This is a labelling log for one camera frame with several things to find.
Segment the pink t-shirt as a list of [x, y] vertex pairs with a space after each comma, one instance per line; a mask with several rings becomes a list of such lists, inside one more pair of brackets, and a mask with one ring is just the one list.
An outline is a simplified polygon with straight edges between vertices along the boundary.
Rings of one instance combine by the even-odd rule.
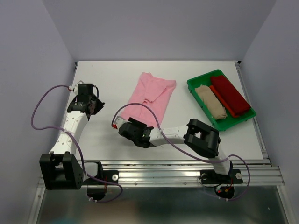
[[120, 116], [126, 120], [133, 118], [147, 126], [157, 127], [157, 123], [162, 123], [175, 88], [175, 80], [166, 80], [154, 77], [151, 73], [142, 73], [128, 103], [140, 103], [150, 109], [140, 105], [130, 105], [124, 108]]

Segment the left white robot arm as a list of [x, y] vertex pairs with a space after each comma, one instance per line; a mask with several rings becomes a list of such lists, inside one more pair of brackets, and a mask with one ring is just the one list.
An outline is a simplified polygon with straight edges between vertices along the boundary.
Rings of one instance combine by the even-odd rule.
[[76, 159], [78, 142], [90, 117], [97, 114], [104, 102], [99, 100], [98, 89], [94, 84], [82, 81], [75, 86], [68, 86], [75, 97], [66, 110], [63, 127], [57, 127], [59, 137], [48, 154], [42, 154], [39, 160], [46, 189], [80, 189], [84, 182], [82, 165]]

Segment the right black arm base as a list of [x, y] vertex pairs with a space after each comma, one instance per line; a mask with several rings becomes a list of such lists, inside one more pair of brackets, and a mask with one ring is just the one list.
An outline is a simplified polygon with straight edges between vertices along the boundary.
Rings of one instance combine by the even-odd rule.
[[243, 184], [243, 178], [239, 169], [233, 169], [228, 175], [217, 174], [213, 169], [205, 169], [200, 172], [199, 184], [211, 188], [219, 198], [233, 199], [235, 185]]

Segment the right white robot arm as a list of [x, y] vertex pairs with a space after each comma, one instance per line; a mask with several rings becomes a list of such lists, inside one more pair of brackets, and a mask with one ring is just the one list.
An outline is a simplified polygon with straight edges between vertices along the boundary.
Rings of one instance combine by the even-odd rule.
[[226, 182], [232, 176], [232, 163], [220, 149], [219, 131], [197, 119], [191, 119], [185, 126], [161, 129], [133, 118], [125, 120], [118, 116], [114, 128], [118, 130], [119, 135], [132, 141], [137, 147], [186, 145], [211, 162], [218, 181]]

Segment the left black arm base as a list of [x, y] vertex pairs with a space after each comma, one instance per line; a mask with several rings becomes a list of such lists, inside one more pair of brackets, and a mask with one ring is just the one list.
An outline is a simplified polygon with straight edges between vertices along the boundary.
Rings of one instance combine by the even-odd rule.
[[[100, 161], [81, 162], [83, 170], [83, 183], [86, 185], [86, 196], [90, 202], [108, 203], [118, 199], [123, 193], [123, 187], [118, 180], [113, 180], [113, 175], [118, 175], [117, 170], [105, 171]], [[113, 196], [108, 195], [108, 187], [114, 186], [119, 188], [119, 193]]]

